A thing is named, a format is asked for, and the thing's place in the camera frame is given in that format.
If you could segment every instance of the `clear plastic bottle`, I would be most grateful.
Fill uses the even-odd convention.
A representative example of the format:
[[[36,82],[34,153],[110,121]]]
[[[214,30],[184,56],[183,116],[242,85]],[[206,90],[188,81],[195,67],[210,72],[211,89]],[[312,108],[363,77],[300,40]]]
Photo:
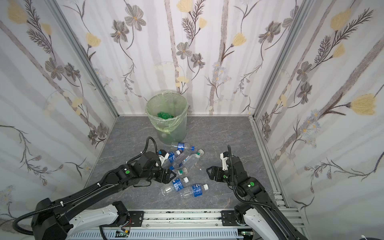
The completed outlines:
[[[198,197],[208,190],[208,184],[194,184],[191,187],[184,188],[180,195],[184,199]]]
[[[186,184],[187,182],[189,182],[188,177],[185,177],[182,179],[176,178],[172,180],[172,182],[160,188],[161,194],[165,196],[165,195],[170,195],[174,192],[178,192],[179,190],[184,188],[183,183]]]
[[[182,150],[182,151],[185,151],[185,150],[194,151],[195,150],[195,147],[189,145],[188,143],[172,142],[171,146],[172,146],[172,149],[175,149],[175,150],[176,149],[177,150]]]
[[[195,165],[199,158],[201,158],[203,155],[204,151],[202,149],[199,149],[197,153],[189,155],[182,162],[180,162],[178,167],[186,167],[187,169],[191,169],[191,167]]]
[[[167,169],[172,166],[173,161],[182,153],[182,150],[177,150],[175,152],[170,152],[169,157],[161,165],[162,168]]]
[[[169,169],[174,171],[176,173],[177,177],[183,176],[185,177],[188,174],[188,169],[186,167],[183,167],[182,169],[175,170],[173,166],[170,166]]]

